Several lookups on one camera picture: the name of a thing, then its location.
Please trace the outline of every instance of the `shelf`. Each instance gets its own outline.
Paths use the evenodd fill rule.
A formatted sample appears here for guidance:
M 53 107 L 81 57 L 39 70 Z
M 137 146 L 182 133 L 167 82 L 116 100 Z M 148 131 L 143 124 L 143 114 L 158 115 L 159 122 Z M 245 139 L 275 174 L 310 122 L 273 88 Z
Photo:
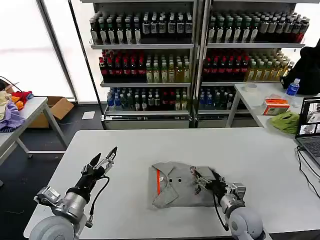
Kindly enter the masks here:
M 301 49 L 302 43 L 208 43 L 208 49 Z
M 198 115 L 222 115 L 229 114 L 230 110 L 199 110 Z M 237 110 L 236 114 L 249 114 L 249 110 Z
M 220 82 L 203 82 L 201 87 L 215 87 L 215 86 L 234 86 L 235 84 L 273 84 L 276 81 L 220 81 Z
M 100 84 L 103 88 L 183 88 L 190 87 L 190 82 L 175 83 L 104 83 Z
M 318 4 L 319 0 L 215 0 L 215 2 L 251 2 L 251 3 L 293 3 L 293 4 Z
M 157 44 L 104 44 L 104 45 L 94 45 L 91 44 L 91 48 L 95 50 L 104 49 L 192 49 L 194 44 L 192 43 L 157 43 Z
M 182 111 L 106 111 L 105 116 L 145 117 L 145 116 L 188 116 L 187 110 Z
M 80 0 L 82 3 L 162 3 L 162 2 L 194 2 L 194 0 Z

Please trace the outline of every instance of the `laptop screen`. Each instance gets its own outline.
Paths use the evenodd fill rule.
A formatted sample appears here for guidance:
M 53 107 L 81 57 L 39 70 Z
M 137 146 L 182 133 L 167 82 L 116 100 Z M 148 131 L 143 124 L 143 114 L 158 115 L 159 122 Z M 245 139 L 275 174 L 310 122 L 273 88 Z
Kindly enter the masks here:
M 305 97 L 296 137 L 316 135 L 320 135 L 320 97 Z

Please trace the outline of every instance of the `red cloth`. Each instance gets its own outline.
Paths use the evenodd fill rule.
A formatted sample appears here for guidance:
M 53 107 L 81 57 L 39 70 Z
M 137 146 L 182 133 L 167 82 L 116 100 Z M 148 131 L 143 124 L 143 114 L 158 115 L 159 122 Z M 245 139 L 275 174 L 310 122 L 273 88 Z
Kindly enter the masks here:
M 32 94 L 32 91 L 17 91 L 11 93 L 12 96 L 20 98 L 19 100 L 23 103 L 23 105 L 25 105 L 25 103 L 27 102 L 27 96 L 29 94 Z

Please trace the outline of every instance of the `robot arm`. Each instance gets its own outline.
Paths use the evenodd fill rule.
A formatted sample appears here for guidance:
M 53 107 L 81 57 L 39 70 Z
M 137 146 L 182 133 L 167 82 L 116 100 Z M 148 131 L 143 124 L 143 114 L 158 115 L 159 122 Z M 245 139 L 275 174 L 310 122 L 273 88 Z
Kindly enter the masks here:
M 265 231 L 260 216 L 245 206 L 243 198 L 246 187 L 241 183 L 226 184 L 225 179 L 218 173 L 214 171 L 212 173 L 215 179 L 207 179 L 193 169 L 195 182 L 198 184 L 197 191 L 201 189 L 211 191 L 215 205 L 217 198 L 226 221 L 224 225 L 217 211 L 224 229 L 228 231 L 230 228 L 232 236 L 237 240 L 272 240 Z
M 34 200 L 41 205 L 50 207 L 55 216 L 40 221 L 33 228 L 29 236 L 30 240 L 77 240 L 85 226 L 92 227 L 94 204 L 99 194 L 109 183 L 110 179 L 106 174 L 114 164 L 117 149 L 115 147 L 101 161 L 99 161 L 101 156 L 99 153 L 90 163 L 85 165 L 81 172 L 81 178 L 74 187 L 67 190 L 64 198 L 60 199 L 61 195 L 50 186 L 46 186 L 38 192 Z M 91 191 L 96 182 L 101 179 L 107 179 L 107 182 L 96 195 L 87 220 L 84 208 L 90 201 Z

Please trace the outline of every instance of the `white table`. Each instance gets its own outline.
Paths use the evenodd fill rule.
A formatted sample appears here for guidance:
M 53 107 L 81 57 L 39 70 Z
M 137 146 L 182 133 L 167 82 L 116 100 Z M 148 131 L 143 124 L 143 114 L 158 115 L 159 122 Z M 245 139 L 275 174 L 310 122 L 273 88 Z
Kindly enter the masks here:
M 114 146 L 118 151 L 108 172 L 110 183 L 95 203 L 93 227 L 85 227 L 81 239 L 230 236 L 213 207 L 148 208 L 148 168 L 167 161 L 210 166 L 228 182 L 243 183 L 246 205 L 260 214 L 270 233 L 320 229 L 320 200 L 299 172 L 297 145 L 261 127 L 78 131 L 48 185 L 64 196 L 79 180 L 83 166 L 97 153 L 106 156 Z M 317 178 L 303 169 L 319 187 Z M 97 183 L 92 197 L 104 184 Z M 38 205 L 24 237 L 52 215 L 49 207 Z
M 234 85 L 234 88 L 236 89 L 236 94 L 233 100 L 232 107 L 230 109 L 230 114 L 226 121 L 226 128 L 230 128 L 232 125 L 240 99 L 245 104 L 246 108 L 249 110 L 250 114 L 252 115 L 258 126 L 263 128 L 268 127 L 268 120 L 272 118 L 273 115 L 262 115 L 261 105 L 264 102 L 264 99 L 270 96 L 271 94 L 279 95 L 281 97 L 284 97 L 286 94 L 286 90 L 282 87 L 282 84 L 280 82 L 257 83 L 257 90 L 255 92 L 247 92 L 245 90 L 246 84 L 247 83 L 237 83 Z M 307 96 L 299 94 L 296 95 L 294 101 L 300 106 L 290 106 L 289 110 L 291 112 L 299 114 L 301 111 L 301 104 L 303 102 L 304 97 Z
M 62 133 L 58 123 L 56 122 L 54 116 L 50 112 L 47 105 L 47 97 L 37 96 L 28 100 L 24 108 L 19 111 L 20 116 L 25 119 L 25 122 L 19 126 L 13 132 L 0 133 L 0 165 L 5 161 L 5 159 L 12 153 L 12 151 L 19 145 L 29 157 L 32 154 L 45 154 L 45 153 L 58 153 L 63 154 L 65 151 L 29 151 L 23 142 L 19 139 L 19 136 L 25 131 L 29 124 L 31 124 L 42 112 L 50 123 L 52 129 L 56 132 L 62 146 L 67 149 L 68 144 Z

